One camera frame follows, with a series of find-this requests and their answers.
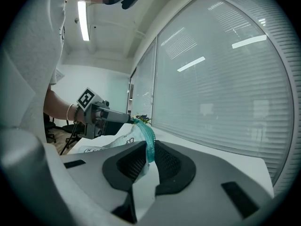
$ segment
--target white wall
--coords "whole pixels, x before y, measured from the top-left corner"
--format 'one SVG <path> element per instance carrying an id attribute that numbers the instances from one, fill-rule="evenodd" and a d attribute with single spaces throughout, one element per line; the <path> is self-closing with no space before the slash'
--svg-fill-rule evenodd
<path id="1" fill-rule="evenodd" d="M 110 109 L 127 112 L 129 74 L 86 65 L 59 65 L 58 68 L 65 76 L 52 86 L 52 90 L 64 101 L 75 104 L 81 93 L 90 87 L 110 102 Z M 55 120 L 55 124 L 61 127 L 66 121 Z"/>
<path id="2" fill-rule="evenodd" d="M 139 60 L 142 58 L 143 54 L 150 46 L 150 44 L 154 41 L 156 36 L 168 24 L 168 22 L 172 20 L 172 18 L 191 1 L 192 0 L 170 0 L 164 6 L 161 12 L 157 15 L 156 19 L 150 25 L 150 28 L 145 35 L 145 39 L 142 40 L 135 53 L 131 73 L 133 73 L 134 69 L 137 67 Z"/>
<path id="3" fill-rule="evenodd" d="M 66 55 L 63 64 L 84 65 L 130 74 L 133 60 L 125 59 L 121 54 L 109 51 L 97 51 L 90 54 L 86 50 L 74 50 Z"/>

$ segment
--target human arm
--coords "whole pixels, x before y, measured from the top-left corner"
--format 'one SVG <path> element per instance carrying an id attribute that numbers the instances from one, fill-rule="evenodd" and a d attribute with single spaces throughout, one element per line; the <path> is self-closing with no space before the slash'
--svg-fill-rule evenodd
<path id="1" fill-rule="evenodd" d="M 45 101 L 44 101 L 44 113 L 60 120 L 67 120 L 67 111 L 70 103 L 63 101 L 54 91 L 51 90 L 51 86 L 48 87 Z M 68 119 L 73 120 L 77 106 L 72 105 L 68 111 Z M 85 124 L 84 113 L 82 109 L 79 109 L 77 120 Z"/>

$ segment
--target ceiling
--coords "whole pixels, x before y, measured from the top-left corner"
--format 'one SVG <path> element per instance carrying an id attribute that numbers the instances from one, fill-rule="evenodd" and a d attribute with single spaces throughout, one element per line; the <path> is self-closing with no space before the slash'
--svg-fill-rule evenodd
<path id="1" fill-rule="evenodd" d="M 138 0 L 128 10 L 121 4 L 88 4 L 88 29 L 90 41 L 83 41 L 80 24 L 74 22 L 78 15 L 78 0 L 66 3 L 64 47 L 67 53 L 86 51 L 92 57 L 97 54 L 108 59 L 133 58 L 145 34 L 160 10 L 170 0 Z"/>

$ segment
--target window blinds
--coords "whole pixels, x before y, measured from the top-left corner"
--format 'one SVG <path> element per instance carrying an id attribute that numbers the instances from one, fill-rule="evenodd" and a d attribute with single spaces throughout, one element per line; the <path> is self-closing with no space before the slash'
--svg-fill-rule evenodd
<path id="1" fill-rule="evenodd" d="M 194 0 L 158 36 L 152 126 L 282 169 L 293 130 L 284 65 L 262 30 L 223 0 Z"/>
<path id="2" fill-rule="evenodd" d="M 282 54 L 286 65 L 294 98 L 294 132 L 290 151 L 277 183 L 274 185 L 275 195 L 286 191 L 293 184 L 301 168 L 301 44 L 292 24 L 282 8 L 274 0 L 230 0 L 240 6 L 244 12 L 252 16 L 260 24 L 275 48 Z"/>
<path id="3" fill-rule="evenodd" d="M 132 115 L 147 115 L 151 118 L 156 41 L 153 41 L 138 63 L 132 101 Z"/>

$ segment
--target window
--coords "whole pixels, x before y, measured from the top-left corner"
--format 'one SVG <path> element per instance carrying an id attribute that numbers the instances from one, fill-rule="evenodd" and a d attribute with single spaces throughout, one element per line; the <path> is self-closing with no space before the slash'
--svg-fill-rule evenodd
<path id="1" fill-rule="evenodd" d="M 252 20 L 194 0 L 158 36 L 152 126 L 281 171 L 293 130 L 284 65 Z"/>
<path id="2" fill-rule="evenodd" d="M 147 115 L 151 118 L 156 41 L 150 45 L 138 63 L 133 94 L 132 115 Z"/>

